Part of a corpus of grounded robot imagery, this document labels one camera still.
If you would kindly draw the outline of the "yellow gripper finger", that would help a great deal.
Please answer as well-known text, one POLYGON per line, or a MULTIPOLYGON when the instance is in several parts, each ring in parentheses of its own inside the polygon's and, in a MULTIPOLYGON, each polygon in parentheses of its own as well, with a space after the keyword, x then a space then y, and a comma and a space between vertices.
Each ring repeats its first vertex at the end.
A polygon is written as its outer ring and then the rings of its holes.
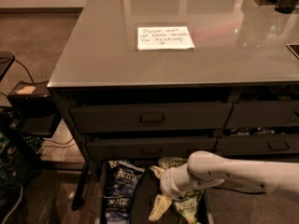
POLYGON ((155 198, 153 208, 149 214, 149 221, 159 220, 172 204, 172 199, 166 195, 158 194, 155 198))
POLYGON ((155 174, 158 179, 163 176, 164 169, 154 165, 152 165, 149 169, 155 174))

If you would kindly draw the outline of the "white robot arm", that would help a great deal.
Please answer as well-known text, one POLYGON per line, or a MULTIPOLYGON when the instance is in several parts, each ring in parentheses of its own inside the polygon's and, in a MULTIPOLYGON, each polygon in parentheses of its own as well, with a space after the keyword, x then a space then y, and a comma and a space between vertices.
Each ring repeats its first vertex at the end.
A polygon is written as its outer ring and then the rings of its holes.
POLYGON ((261 187, 266 194, 299 202, 299 164, 293 162, 226 159, 207 151, 195 151, 179 167, 150 169, 160 180, 149 221, 156 221, 171 202, 188 191, 217 187, 228 180, 247 187, 261 187))

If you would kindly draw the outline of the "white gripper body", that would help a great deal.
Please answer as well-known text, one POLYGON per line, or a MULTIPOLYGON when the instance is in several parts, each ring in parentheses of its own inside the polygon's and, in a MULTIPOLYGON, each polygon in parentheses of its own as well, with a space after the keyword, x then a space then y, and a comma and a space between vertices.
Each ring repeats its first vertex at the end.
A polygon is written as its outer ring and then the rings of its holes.
POLYGON ((186 165, 167 169, 160 179, 160 188, 163 194, 175 200, 189 189, 190 178, 186 165))

